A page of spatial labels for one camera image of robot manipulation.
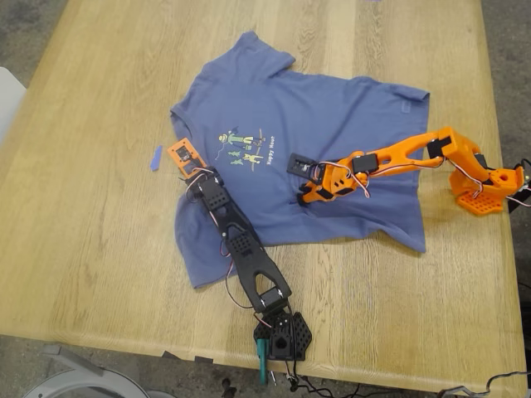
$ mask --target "white chair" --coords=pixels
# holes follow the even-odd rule
[[[12,122],[26,88],[6,68],[0,67],[0,143]]]

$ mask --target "t-shirt sleeve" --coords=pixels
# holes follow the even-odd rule
[[[201,75],[211,80],[262,80],[288,68],[294,62],[295,58],[287,52],[275,50],[254,32],[246,32],[229,51],[208,62]]]

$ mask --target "cartoon figure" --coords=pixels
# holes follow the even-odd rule
[[[250,155],[249,153],[245,153],[243,155],[243,160],[248,160],[251,163],[257,163],[257,164],[260,164],[260,160],[256,160],[256,159],[263,159],[263,158],[264,158],[263,156]]]
[[[219,136],[221,143],[229,143],[237,148],[243,148],[246,151],[250,151],[252,146],[261,147],[262,143],[266,140],[265,138],[257,137],[241,137],[238,135],[238,127],[235,127],[232,130],[229,130],[227,134],[221,134]]]

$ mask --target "t-shirt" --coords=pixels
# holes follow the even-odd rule
[[[306,75],[289,69],[294,61],[254,32],[242,34],[172,107],[175,134],[217,169],[264,245],[382,230],[423,252],[418,172],[371,179],[369,199],[358,189],[301,206],[296,194],[306,181],[286,168],[291,153],[339,159],[424,133],[429,94],[366,76]],[[201,203],[179,199],[175,238],[194,287],[225,276],[230,259],[220,255],[221,237]]]

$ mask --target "white wire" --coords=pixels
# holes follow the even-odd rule
[[[190,190],[190,188],[192,187],[192,185],[195,184],[199,178],[201,178],[201,177],[206,177],[206,176],[207,176],[206,174],[201,173],[201,174],[199,174],[197,177],[195,177],[195,178],[193,179],[193,181],[190,182],[190,183],[188,184],[188,186],[186,187],[186,191],[184,192],[184,194],[185,194],[185,195],[188,194],[188,191]]]
[[[475,182],[478,187],[480,188],[478,191],[474,192],[474,194],[472,195],[472,197],[474,199],[476,199],[478,197],[479,194],[482,193],[483,191],[483,182],[481,182],[480,180],[478,179],[475,179],[473,177],[470,176],[470,174],[468,172],[466,172],[465,170],[463,170],[463,168],[461,166],[458,166],[456,165],[455,163],[453,163],[450,159],[448,159],[448,162],[450,162],[451,164],[454,165],[454,167],[459,170],[460,172],[462,172],[463,174],[465,174],[470,180],[472,180],[473,182]]]
[[[330,165],[335,166],[335,167],[344,168],[345,170],[347,170],[347,178],[351,178],[352,177],[354,179],[354,181],[363,189],[363,192],[365,193],[365,197],[366,198],[371,197],[371,194],[369,193],[368,189],[362,184],[361,181],[359,181],[359,179],[356,176],[354,176],[352,174],[352,172],[350,171],[350,168],[348,168],[348,166],[345,166],[344,164],[339,164],[339,163],[334,163],[334,162],[325,162],[325,161],[319,162],[318,164],[330,164]]]
[[[355,176],[355,175],[352,175],[352,178],[354,179],[354,181],[363,189],[363,192],[365,193],[365,197],[368,199],[371,197],[371,194],[369,193],[367,187],[365,187],[361,181],[358,180],[358,178]]]
[[[207,168],[204,168],[204,167],[194,167],[193,170],[203,170],[204,172],[213,172],[212,170],[208,170]]]
[[[339,164],[339,163],[334,163],[334,162],[326,162],[326,161],[319,162],[317,164],[330,164],[330,165],[335,166],[335,167],[344,168],[345,170],[347,170],[347,178],[350,178],[352,176],[352,173],[350,172],[350,168],[348,168],[348,166],[345,166],[344,164]]]
[[[214,221],[214,224],[216,224],[216,226],[217,226],[216,217],[213,215],[213,213],[211,211],[209,211],[208,213],[210,214],[210,217],[212,217],[212,221]]]
[[[522,201],[519,201],[518,199],[514,199],[513,197],[507,197],[507,199],[509,199],[510,201],[515,201],[517,202],[519,205],[521,206],[524,206],[524,207],[531,207],[531,205],[527,204],[527,203],[523,203]]]

